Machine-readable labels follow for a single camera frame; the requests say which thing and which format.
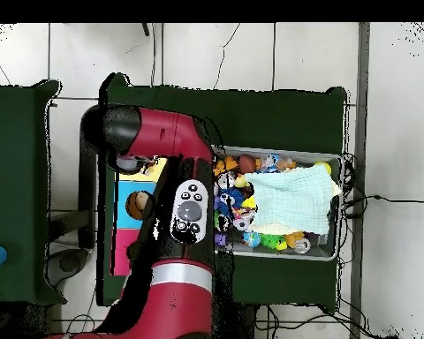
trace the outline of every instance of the dark green tablecloth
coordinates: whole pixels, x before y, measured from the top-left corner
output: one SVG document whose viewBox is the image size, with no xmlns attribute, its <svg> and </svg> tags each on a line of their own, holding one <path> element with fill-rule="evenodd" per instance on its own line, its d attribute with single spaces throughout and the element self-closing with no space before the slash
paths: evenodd
<svg viewBox="0 0 424 339">
<path fill-rule="evenodd" d="M 59 83 L 0 87 L 0 301 L 41 305 L 64 299 L 44 280 L 48 239 L 46 127 L 49 100 Z"/>
<path fill-rule="evenodd" d="M 118 74 L 107 90 L 109 103 L 181 112 L 215 122 L 226 146 L 341 154 L 345 90 L 327 93 L 277 90 L 192 90 L 130 87 Z M 212 130 L 211 138 L 219 144 Z M 111 232 L 113 173 L 108 172 L 106 232 Z M 124 277 L 111 276 L 110 237 L 105 240 L 104 304 L 119 296 Z M 334 311 L 337 261 L 244 258 L 235 256 L 236 301 L 254 304 L 323 304 Z"/>
</svg>

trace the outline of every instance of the red robot arm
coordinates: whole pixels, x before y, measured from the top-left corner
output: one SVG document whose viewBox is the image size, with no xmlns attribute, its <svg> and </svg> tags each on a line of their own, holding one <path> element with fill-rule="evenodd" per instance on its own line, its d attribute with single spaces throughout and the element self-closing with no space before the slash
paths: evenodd
<svg viewBox="0 0 424 339">
<path fill-rule="evenodd" d="M 123 334 L 50 335 L 44 339 L 189 339 L 212 328 L 213 153 L 192 117 L 133 106 L 94 106 L 81 130 L 94 149 L 105 147 L 120 161 L 178 156 L 190 164 L 161 215 L 160 256 L 152 264 L 147 303 L 138 322 Z"/>
</svg>

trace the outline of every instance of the robot control buttons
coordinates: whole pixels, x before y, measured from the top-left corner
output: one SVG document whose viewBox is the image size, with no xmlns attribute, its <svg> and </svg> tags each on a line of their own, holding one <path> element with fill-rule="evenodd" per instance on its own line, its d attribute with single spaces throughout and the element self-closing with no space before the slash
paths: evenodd
<svg viewBox="0 0 424 339">
<path fill-rule="evenodd" d="M 208 190 L 195 179 L 179 185 L 171 213 L 170 233 L 180 243 L 194 244 L 206 236 Z"/>
<path fill-rule="evenodd" d="M 184 221 L 198 221 L 201 219 L 201 207 L 194 201 L 184 201 L 179 206 L 178 216 Z"/>
</svg>

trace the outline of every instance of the clear plastic container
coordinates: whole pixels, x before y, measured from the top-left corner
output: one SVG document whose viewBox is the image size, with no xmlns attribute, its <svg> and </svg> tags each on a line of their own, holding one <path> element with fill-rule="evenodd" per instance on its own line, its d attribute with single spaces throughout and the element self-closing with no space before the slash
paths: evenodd
<svg viewBox="0 0 424 339">
<path fill-rule="evenodd" d="M 341 156 L 337 154 L 312 154 L 308 152 L 282 151 L 275 149 L 244 148 L 244 147 L 216 147 L 213 146 L 215 153 L 220 157 L 240 156 L 248 154 L 254 158 L 265 158 L 269 154 L 277 154 L 280 159 L 290 157 L 297 163 L 297 167 L 310 167 L 315 162 L 327 162 L 331 166 L 331 178 L 342 188 L 344 178 L 344 168 Z M 287 248 L 283 251 L 272 250 L 264 245 L 258 245 L 252 248 L 240 242 L 233 242 L 231 248 L 233 253 L 238 256 L 253 256 L 277 259 L 295 259 L 295 260 L 319 260 L 330 261 L 337 256 L 339 230 L 341 223 L 342 194 L 335 196 L 330 204 L 329 211 L 329 234 L 327 235 L 308 235 L 311 242 L 311 248 L 306 253 L 297 253 L 294 249 Z"/>
</svg>

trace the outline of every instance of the light green towel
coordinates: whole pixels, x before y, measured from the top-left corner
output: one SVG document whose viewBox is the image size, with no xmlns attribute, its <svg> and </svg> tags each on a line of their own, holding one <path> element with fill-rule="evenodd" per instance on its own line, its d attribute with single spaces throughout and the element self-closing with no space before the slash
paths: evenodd
<svg viewBox="0 0 424 339">
<path fill-rule="evenodd" d="M 315 234 L 329 232 L 327 214 L 332 199 L 332 180 L 323 165 L 289 173 L 249 173 L 258 207 L 253 226 L 283 224 Z"/>
</svg>

